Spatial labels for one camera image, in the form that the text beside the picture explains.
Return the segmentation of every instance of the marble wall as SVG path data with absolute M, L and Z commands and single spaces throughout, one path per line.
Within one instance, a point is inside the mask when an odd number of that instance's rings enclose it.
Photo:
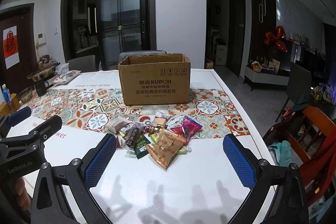
M 277 26 L 283 26 L 286 39 L 291 33 L 308 37 L 309 45 L 318 52 L 323 52 L 324 36 L 323 23 L 306 5 L 299 0 L 276 0 Z

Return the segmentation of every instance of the glass door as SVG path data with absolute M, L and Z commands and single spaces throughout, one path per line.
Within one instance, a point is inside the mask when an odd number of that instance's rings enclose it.
M 102 66 L 117 69 L 121 52 L 150 50 L 147 0 L 99 0 L 98 40 Z

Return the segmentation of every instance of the patterned tablecloth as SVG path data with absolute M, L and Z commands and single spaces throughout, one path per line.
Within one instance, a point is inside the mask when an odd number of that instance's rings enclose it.
M 47 120 L 56 114 L 66 126 L 95 132 L 109 132 L 105 125 L 117 116 L 149 124 L 161 111 L 171 115 L 169 126 L 179 125 L 184 115 L 195 119 L 203 126 L 200 138 L 250 134 L 224 91 L 190 90 L 189 98 L 188 104 L 126 106 L 121 89 L 53 89 L 42 97 L 34 92 L 33 98 L 22 106 L 31 107 L 35 117 Z

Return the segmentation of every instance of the foil balloon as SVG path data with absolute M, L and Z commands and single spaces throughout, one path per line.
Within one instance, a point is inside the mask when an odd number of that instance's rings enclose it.
M 287 46 L 281 40 L 277 39 L 275 45 L 280 51 L 288 52 Z
M 277 30 L 276 30 L 276 38 L 285 38 L 286 34 L 285 34 L 285 30 L 283 28 L 283 26 L 278 26 Z
M 274 34 L 272 32 L 266 32 L 264 36 L 264 43 L 269 46 L 274 43 L 276 40 Z

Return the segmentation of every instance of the red candy wrapper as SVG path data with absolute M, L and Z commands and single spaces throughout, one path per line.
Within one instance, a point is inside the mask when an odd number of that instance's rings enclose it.
M 188 116 L 184 116 L 182 126 L 172 127 L 170 131 L 175 132 L 178 135 L 181 135 L 184 138 L 186 138 L 187 141 L 184 145 L 187 145 L 189 143 L 191 136 L 194 136 L 201 129 L 202 129 L 202 126 L 199 123 L 195 122 L 193 119 L 189 118 Z

